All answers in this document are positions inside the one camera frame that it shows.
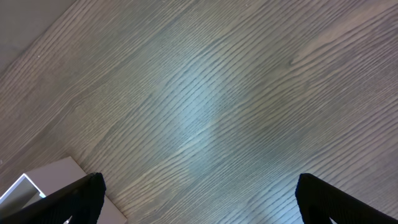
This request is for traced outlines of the white cardboard box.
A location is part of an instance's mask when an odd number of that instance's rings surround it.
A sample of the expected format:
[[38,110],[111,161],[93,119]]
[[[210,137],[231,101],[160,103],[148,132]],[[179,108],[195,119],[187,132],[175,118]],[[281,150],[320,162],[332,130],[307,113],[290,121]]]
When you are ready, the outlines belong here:
[[84,176],[85,171],[71,157],[25,172],[1,196],[1,216],[17,212]]

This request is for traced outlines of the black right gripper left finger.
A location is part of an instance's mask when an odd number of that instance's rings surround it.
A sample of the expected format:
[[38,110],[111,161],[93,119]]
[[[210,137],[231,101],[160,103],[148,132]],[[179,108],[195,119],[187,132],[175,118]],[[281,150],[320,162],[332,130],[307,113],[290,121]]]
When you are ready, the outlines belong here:
[[1,224],[97,224],[104,204],[106,184],[99,172],[90,173],[68,186],[10,215]]

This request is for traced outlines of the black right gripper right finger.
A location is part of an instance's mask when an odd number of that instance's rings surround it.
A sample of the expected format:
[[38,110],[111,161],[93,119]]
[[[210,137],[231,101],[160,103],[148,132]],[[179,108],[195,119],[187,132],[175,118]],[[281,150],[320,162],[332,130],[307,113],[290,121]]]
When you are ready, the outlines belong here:
[[309,173],[300,174],[295,197],[304,224],[397,224],[395,218]]

